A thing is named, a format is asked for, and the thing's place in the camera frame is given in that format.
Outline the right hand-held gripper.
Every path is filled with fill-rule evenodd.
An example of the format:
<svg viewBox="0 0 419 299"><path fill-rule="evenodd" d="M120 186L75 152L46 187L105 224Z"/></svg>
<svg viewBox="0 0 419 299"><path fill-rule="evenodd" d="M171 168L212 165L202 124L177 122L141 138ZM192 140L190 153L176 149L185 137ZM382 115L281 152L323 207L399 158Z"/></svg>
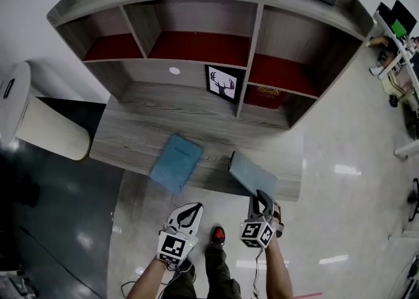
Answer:
<svg viewBox="0 0 419 299"><path fill-rule="evenodd" d="M260 204L263 205L262 211L259 209ZM242 243L247 247L265 249L273 237L281 237L284 225L274 222L273 215L274 200L258 189L256 195L250 196L247 220L240 225L239 238Z"/></svg>

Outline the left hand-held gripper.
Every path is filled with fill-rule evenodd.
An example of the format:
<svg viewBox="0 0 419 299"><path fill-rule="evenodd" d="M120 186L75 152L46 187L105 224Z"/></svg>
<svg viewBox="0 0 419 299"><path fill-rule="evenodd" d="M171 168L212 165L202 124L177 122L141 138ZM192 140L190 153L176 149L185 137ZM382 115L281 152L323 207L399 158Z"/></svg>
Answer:
<svg viewBox="0 0 419 299"><path fill-rule="evenodd" d="M188 203L174 209L168 217L168 224L177 230L176 234L161 231L158 237L157 259L167 264L182 264L198 243L195 237L204 207L198 203Z"/></svg>

